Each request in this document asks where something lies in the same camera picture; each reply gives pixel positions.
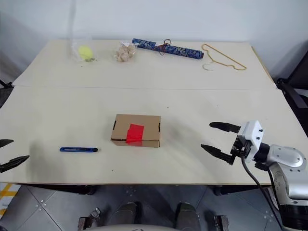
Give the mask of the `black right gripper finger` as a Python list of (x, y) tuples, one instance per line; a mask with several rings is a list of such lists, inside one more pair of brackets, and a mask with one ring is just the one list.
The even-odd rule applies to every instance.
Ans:
[(218, 159), (221, 159), (225, 162), (227, 162), (229, 165), (233, 165), (235, 157), (230, 154), (223, 153), (220, 149), (215, 148), (210, 145), (201, 144), (201, 147), (207, 151), (209, 154), (211, 154), (213, 157), (216, 157)]
[(233, 132), (233, 133), (238, 133), (239, 130), (240, 130), (240, 126), (237, 126), (237, 125), (233, 125), (233, 124), (230, 124), (230, 123), (225, 123), (225, 122), (211, 122), (209, 124), (210, 127), (212, 128), (217, 128), (217, 129), (220, 129), (222, 131), (225, 131), (225, 132)]

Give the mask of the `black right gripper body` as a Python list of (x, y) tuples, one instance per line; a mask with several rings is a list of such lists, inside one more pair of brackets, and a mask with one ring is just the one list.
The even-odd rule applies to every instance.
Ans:
[(252, 142), (243, 137), (237, 136), (233, 146), (231, 148), (231, 160), (235, 160), (236, 157), (247, 158), (251, 151)]

